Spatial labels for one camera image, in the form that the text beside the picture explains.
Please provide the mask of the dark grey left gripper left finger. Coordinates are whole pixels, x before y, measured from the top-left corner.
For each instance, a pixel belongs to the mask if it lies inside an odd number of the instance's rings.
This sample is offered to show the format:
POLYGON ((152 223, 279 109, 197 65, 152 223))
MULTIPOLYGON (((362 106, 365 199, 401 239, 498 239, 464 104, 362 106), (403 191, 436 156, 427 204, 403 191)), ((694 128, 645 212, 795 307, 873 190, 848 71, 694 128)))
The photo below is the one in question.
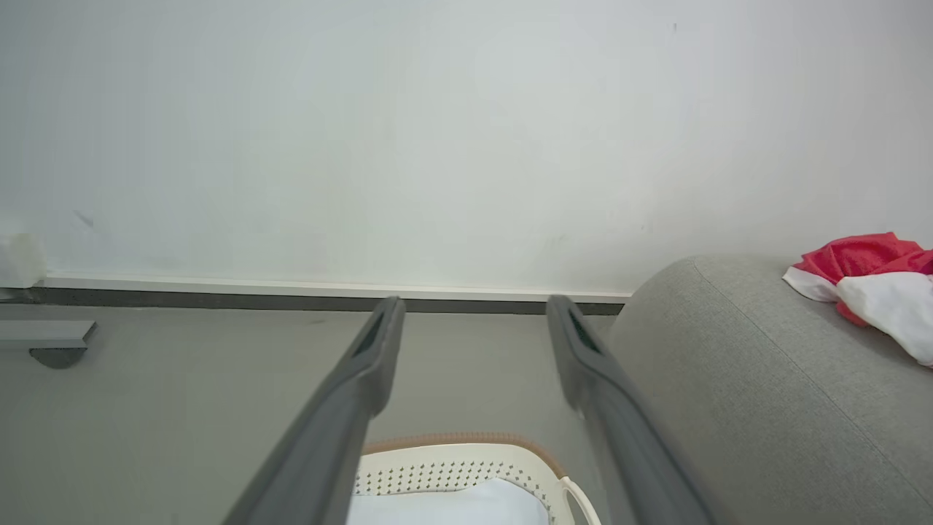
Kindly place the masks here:
POLYGON ((290 424, 225 518, 227 524, 343 524, 364 439, 386 408, 405 302, 386 297, 290 424))

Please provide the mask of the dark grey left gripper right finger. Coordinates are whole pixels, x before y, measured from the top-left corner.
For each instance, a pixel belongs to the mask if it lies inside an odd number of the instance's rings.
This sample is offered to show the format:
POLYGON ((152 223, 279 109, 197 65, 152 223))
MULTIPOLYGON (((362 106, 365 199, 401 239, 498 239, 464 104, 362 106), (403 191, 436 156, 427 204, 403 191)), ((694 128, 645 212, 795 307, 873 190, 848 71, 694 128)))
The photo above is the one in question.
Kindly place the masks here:
POLYGON ((717 524, 700 485, 619 362, 569 297, 547 300, 547 329, 564 399, 581 416, 611 524, 717 524))

